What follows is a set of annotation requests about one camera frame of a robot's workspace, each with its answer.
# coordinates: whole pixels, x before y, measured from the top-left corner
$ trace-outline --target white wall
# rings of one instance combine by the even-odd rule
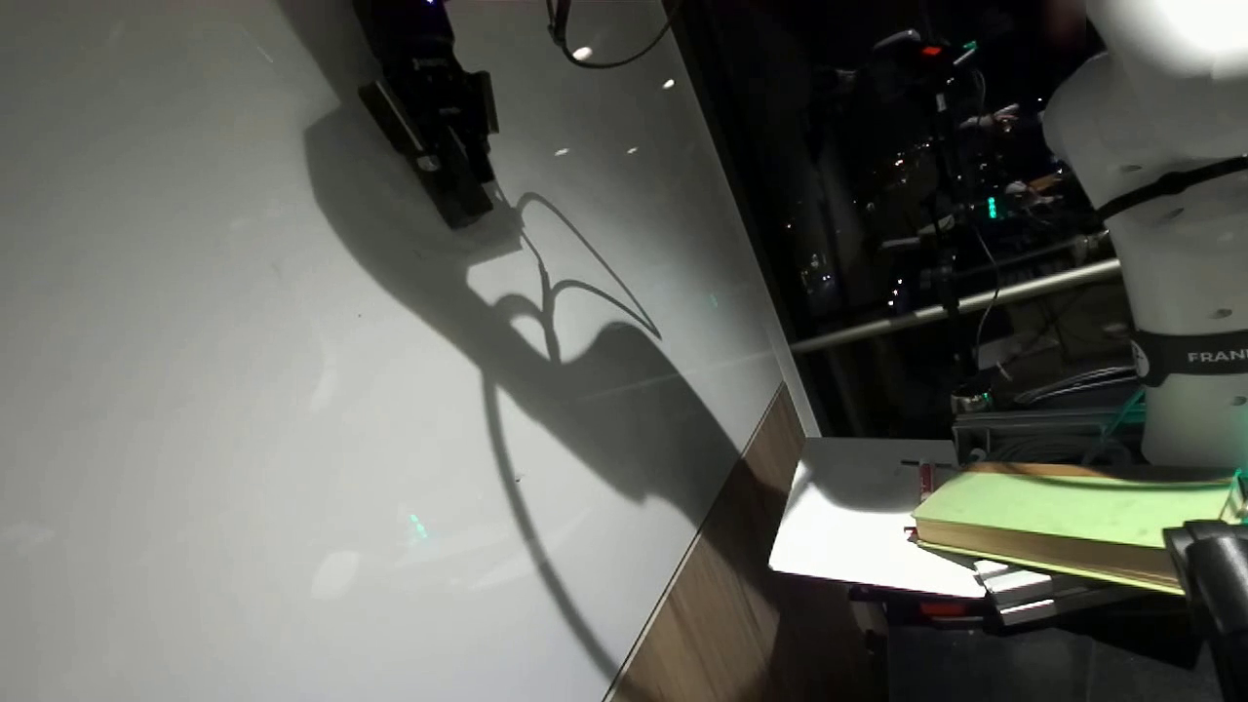
[[[576,8],[602,54],[660,25]],[[535,254],[355,106],[348,0],[0,0],[6,702],[606,693],[779,333],[670,43],[582,75],[543,0],[452,20],[549,280],[602,288],[554,341]]]

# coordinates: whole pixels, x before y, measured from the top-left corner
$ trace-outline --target metal bar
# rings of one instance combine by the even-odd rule
[[[1081,288],[1081,286],[1091,286],[1091,280],[1107,280],[1120,271],[1124,271],[1120,258],[1111,258],[1111,263],[1102,263],[1102,267],[1081,267],[1081,271],[1066,271],[1066,272],[1052,272],[1052,276],[1033,276],[1033,280],[1022,280],[1022,286],[1008,286],[1000,294],[964,297],[955,305],[955,312],[978,312],[978,309],[991,309],[991,305],[1016,305],[1016,299],[1044,297],[1044,294],[1059,294],[1059,288]],[[869,323],[843,329],[843,333],[830,333],[830,337],[800,341],[800,342],[793,342],[793,354],[817,354],[817,353],[829,353],[829,348],[847,348],[847,342],[858,342],[858,341],[895,337],[901,329],[925,329],[925,323],[936,323],[936,322],[949,322],[949,316],[951,316],[949,309],[931,305],[931,309],[917,309],[917,312],[907,312],[907,316],[869,322]]]

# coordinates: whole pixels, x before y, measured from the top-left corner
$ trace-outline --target white object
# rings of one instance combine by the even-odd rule
[[[1091,205],[1248,153],[1246,0],[1081,0],[1107,52],[1052,97],[1044,138]],[[1248,176],[1224,176],[1111,218],[1138,333],[1248,329]],[[1170,374],[1146,392],[1152,466],[1248,461],[1248,374]]]
[[[917,466],[955,466],[949,442],[809,442],[774,546],[774,569],[978,602],[974,569],[921,552]]]

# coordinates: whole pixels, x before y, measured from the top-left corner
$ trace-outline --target black device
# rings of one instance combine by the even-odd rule
[[[1221,693],[1248,702],[1248,531],[1228,524],[1186,524],[1168,531],[1183,593],[1211,641]]]
[[[497,91],[455,58],[445,0],[350,0],[384,77],[359,97],[450,225],[492,212]]]

